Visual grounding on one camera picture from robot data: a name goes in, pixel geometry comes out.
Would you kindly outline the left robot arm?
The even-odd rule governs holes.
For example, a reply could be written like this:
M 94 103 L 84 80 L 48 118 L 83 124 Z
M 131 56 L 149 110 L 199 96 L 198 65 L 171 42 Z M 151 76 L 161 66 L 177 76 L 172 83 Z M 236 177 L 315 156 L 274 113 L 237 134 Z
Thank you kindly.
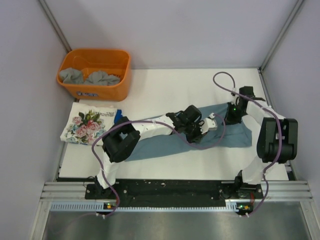
M 184 111 L 169 112 L 141 123 L 133 123 L 126 116 L 120 118 L 115 123 L 119 128 L 102 138 L 103 157 L 97 175 L 97 194 L 105 199 L 113 194 L 119 164 L 130 157 L 139 141 L 179 133 L 185 135 L 188 143 L 199 143 L 208 133 L 210 123 L 212 119 L 202 119 L 201 111 L 194 105 Z

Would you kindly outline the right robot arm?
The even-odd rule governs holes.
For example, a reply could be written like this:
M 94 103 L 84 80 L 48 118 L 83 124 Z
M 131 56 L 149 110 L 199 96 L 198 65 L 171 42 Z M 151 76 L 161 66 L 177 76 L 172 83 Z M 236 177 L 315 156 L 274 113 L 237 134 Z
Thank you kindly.
M 257 156 L 234 179 L 233 192 L 239 198 L 249 195 L 273 166 L 293 160 L 298 149 L 298 121 L 276 113 L 263 98 L 255 96 L 252 86 L 241 87 L 234 100 L 227 103 L 224 122 L 240 124 L 244 116 L 252 117 L 260 131 Z

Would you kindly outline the teal blue t shirt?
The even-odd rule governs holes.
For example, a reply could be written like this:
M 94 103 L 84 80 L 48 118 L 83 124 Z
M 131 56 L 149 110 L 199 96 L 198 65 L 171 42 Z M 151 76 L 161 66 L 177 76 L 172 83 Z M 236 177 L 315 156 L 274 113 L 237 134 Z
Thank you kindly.
M 126 159 L 127 162 L 140 161 L 151 158 L 166 157 L 175 154 L 195 151 L 196 147 L 202 150 L 212 147 L 225 148 L 248 148 L 252 146 L 252 131 L 242 123 L 227 125 L 224 127 L 220 117 L 227 113 L 226 103 L 200 107 L 203 117 L 208 117 L 211 113 L 218 114 L 215 117 L 217 129 L 209 131 L 200 141 L 191 145 L 184 142 L 185 135 L 157 135 L 140 140 L 134 148 L 132 154 Z

